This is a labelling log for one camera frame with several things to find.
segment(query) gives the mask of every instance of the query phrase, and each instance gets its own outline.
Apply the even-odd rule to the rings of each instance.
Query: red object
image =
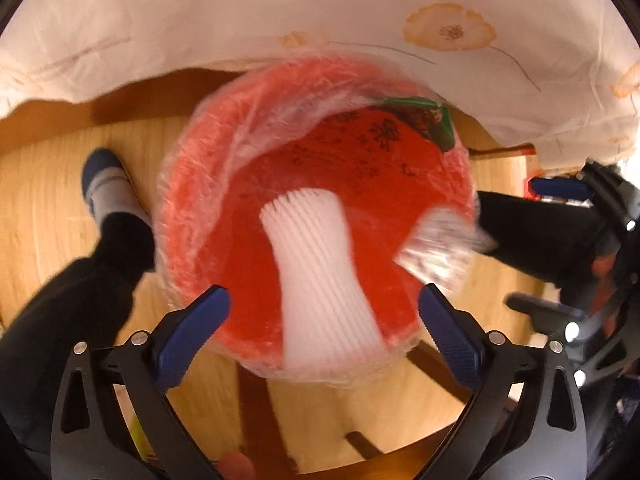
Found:
[[[244,76],[196,111],[164,168],[156,217],[161,267],[182,304],[213,283],[228,288],[231,314],[214,339],[245,365],[282,365],[278,271],[258,215],[303,187],[342,200],[360,285],[386,344],[417,331],[421,284],[393,259],[434,205],[472,220],[466,150],[456,139],[442,153],[384,108],[319,124],[314,117],[425,92],[368,60],[313,57]]]

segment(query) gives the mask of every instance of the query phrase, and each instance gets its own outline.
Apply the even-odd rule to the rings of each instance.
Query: wooden floor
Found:
[[[43,282],[92,250],[97,230],[79,185],[88,153],[97,146],[117,152],[143,203],[153,209],[162,157],[186,120],[110,124],[0,155],[0,316],[5,324]],[[474,162],[478,189],[519,194],[525,174],[524,158]],[[500,329],[523,343],[530,335],[527,319],[504,307],[502,298],[516,289],[530,292],[534,286],[532,279],[478,256],[454,303],[471,311],[484,328]],[[151,330],[165,313],[158,280],[148,275],[136,291],[135,310],[122,337]],[[360,431],[388,452],[446,426],[462,408],[407,360],[373,383],[349,390],[271,381],[270,393],[288,452],[301,472],[359,460],[343,438],[347,432]],[[241,446],[236,370],[228,359],[201,352],[170,400],[210,458]]]

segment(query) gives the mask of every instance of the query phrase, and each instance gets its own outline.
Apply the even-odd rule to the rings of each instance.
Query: shoe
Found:
[[[82,167],[82,197],[98,228],[111,213],[129,213],[151,227],[131,179],[120,159],[107,148],[98,148]]]

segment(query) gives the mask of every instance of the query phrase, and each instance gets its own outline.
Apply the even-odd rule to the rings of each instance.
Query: person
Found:
[[[133,308],[133,291],[154,270],[151,220],[118,157],[106,148],[82,168],[82,197],[100,231],[93,253],[69,264],[28,302],[0,339],[0,478],[50,478],[58,389],[76,343],[112,346]],[[250,480],[251,463],[225,456],[219,471]]]

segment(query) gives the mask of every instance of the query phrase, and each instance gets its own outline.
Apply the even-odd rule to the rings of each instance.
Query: metal screw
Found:
[[[549,343],[549,348],[555,354],[559,354],[562,351],[562,343],[559,341],[552,341]]]
[[[491,341],[494,345],[504,345],[505,341],[507,341],[507,338],[505,338],[502,332],[493,330],[489,332],[489,341]]]
[[[149,334],[146,332],[136,332],[131,336],[131,343],[135,346],[143,345],[149,339]]]
[[[571,323],[566,324],[566,326],[564,327],[564,338],[568,343],[570,343],[571,341],[575,341],[575,338],[577,338],[579,335],[580,327],[576,322],[572,321]]]
[[[587,381],[587,374],[582,370],[577,370],[574,374],[575,384],[580,388]]]
[[[83,354],[85,350],[86,350],[86,343],[84,341],[76,343],[76,346],[74,346],[74,354],[77,354],[77,355]]]

